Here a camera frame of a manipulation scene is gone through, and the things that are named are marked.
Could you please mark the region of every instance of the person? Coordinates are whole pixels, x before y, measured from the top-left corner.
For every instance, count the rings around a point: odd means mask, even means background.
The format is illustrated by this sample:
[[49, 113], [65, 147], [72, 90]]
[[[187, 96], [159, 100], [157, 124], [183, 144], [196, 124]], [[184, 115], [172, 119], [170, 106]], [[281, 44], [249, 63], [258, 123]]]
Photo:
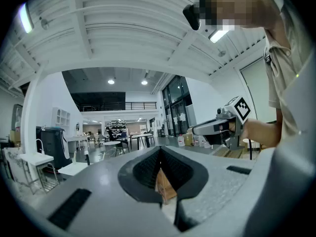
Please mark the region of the person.
[[[241, 140], [247, 138], [275, 147], [281, 138], [298, 133], [282, 94], [304, 66], [313, 47], [311, 38], [289, 0], [204, 0], [204, 3], [206, 24], [262, 27], [266, 33], [264, 63], [269, 106], [276, 109], [276, 123], [249, 118]], [[235, 130], [234, 123], [230, 124], [230, 130]]]

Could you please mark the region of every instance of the white ceiling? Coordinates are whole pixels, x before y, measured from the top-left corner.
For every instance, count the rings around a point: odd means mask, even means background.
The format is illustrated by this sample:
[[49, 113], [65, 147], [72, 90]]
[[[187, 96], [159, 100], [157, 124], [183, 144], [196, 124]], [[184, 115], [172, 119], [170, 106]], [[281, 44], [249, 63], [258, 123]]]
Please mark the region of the white ceiling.
[[[262, 29], [237, 28], [216, 44], [194, 32], [182, 14], [193, 1], [30, 0], [35, 28], [26, 34], [15, 18], [0, 54], [0, 86], [18, 87], [42, 69], [51, 74], [85, 68], [89, 77], [88, 71], [97, 74], [100, 67], [149, 69], [211, 82], [263, 49]], [[48, 30], [40, 17], [49, 21]], [[223, 50], [226, 55], [219, 57]]]
[[105, 92], [105, 91], [144, 91], [152, 92], [162, 76], [162, 72], [149, 70], [146, 81], [142, 85], [146, 70], [132, 68], [88, 68], [63, 72], [70, 93]]

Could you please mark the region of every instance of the black slot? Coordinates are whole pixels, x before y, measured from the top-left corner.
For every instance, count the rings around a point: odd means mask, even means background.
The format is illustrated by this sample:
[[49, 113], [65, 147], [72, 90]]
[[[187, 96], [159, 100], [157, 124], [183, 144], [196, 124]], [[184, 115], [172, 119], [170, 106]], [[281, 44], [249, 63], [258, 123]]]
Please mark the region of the black slot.
[[48, 220], [61, 229], [67, 229], [90, 195], [88, 190], [77, 189]]
[[242, 167], [237, 167], [237, 166], [228, 166], [226, 169], [233, 172], [240, 173], [240, 174], [245, 174], [245, 175], [249, 175], [251, 172], [250, 168], [242, 168]]

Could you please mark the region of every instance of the beige shirt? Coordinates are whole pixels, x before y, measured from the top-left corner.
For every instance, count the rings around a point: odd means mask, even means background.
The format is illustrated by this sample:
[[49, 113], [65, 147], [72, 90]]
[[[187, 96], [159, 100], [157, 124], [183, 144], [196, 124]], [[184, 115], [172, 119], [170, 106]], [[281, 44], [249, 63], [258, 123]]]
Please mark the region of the beige shirt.
[[[294, 118], [282, 95], [287, 87], [296, 79], [312, 49], [312, 41], [303, 23], [292, 9], [288, 0], [274, 0], [280, 10], [284, 22], [285, 33], [291, 49], [283, 47], [266, 32], [264, 62], [269, 81], [269, 106], [281, 109], [283, 114], [282, 139], [298, 132]], [[268, 65], [265, 57], [270, 54]]]

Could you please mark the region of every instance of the shirt sleeve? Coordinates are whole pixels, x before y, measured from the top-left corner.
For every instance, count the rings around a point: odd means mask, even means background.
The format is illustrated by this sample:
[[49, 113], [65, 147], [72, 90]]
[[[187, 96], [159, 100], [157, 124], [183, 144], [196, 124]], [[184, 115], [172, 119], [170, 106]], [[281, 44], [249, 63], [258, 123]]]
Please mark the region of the shirt sleeve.
[[267, 76], [268, 76], [268, 83], [269, 83], [269, 106], [272, 108], [280, 109], [280, 99], [277, 95], [276, 85], [273, 80], [273, 71], [272, 68], [265, 62]]

